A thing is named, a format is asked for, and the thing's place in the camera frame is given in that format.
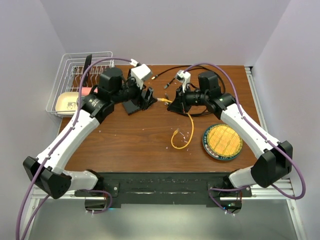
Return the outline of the black network switch box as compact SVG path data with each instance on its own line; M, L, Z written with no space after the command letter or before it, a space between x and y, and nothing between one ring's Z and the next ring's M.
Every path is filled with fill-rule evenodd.
M144 102L133 102L132 100L126 101L122 103L122 106L124 107L124 110L126 113L130 116L134 113L137 113L141 111L144 107Z

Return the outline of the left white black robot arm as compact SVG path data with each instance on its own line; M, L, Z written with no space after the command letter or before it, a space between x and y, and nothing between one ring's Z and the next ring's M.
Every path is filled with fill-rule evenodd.
M31 182L53 199L77 190L99 196L104 190L104 178L99 173L67 171L65 167L84 139L114 111L116 104L132 101L143 109L156 102L153 89L144 90L144 82L151 75L146 64L133 67L127 79L117 67L101 73L99 83L80 99L76 113L56 139L37 157L28 156L24 160L23 167Z

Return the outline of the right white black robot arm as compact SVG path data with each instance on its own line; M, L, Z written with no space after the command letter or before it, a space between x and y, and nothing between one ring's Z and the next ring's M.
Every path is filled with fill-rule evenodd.
M267 188L292 171L289 161L293 146L280 142L261 128L229 93L222 93L218 75L205 71L198 75L199 87L190 88L191 74L179 70L175 78L181 82L168 111L186 114L192 106L205 106L219 120L230 126L250 147L257 161L253 166L238 169L223 183L223 192L235 196L241 187L257 184Z

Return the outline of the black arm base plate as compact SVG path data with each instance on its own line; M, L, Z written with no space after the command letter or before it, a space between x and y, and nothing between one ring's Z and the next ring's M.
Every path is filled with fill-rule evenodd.
M88 210L101 210L104 203L112 208L124 204L205 205L220 203L227 210L240 209L242 199L252 196L250 187L233 191L226 172L102 172L102 189L111 194L77 190L85 198Z

